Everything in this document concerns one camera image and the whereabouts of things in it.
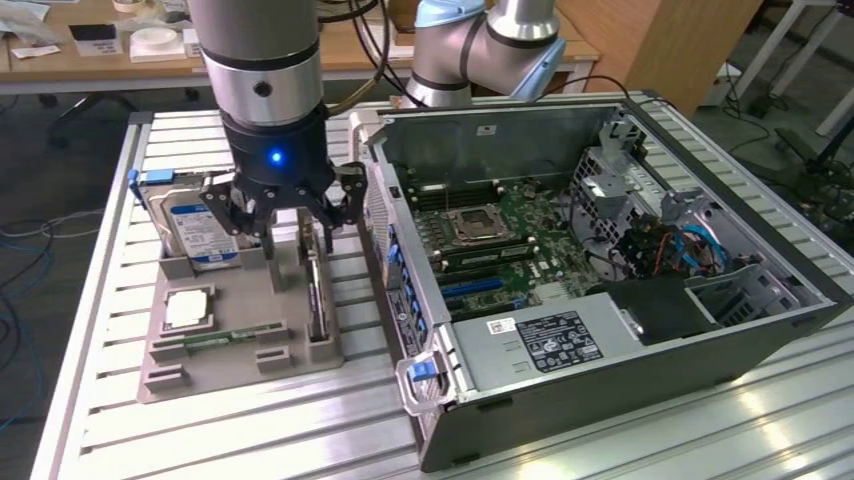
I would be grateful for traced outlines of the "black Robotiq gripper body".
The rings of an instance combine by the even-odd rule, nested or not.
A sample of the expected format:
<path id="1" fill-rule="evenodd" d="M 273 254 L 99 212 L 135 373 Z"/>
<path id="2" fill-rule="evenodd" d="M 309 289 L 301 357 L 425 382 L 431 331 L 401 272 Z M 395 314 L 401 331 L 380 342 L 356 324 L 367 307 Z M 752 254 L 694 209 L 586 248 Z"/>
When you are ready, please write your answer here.
<path id="1" fill-rule="evenodd" d="M 220 114 L 236 169 L 235 186 L 276 203 L 323 202 L 335 180 L 328 158 L 324 107 L 292 123 L 261 126 Z"/>

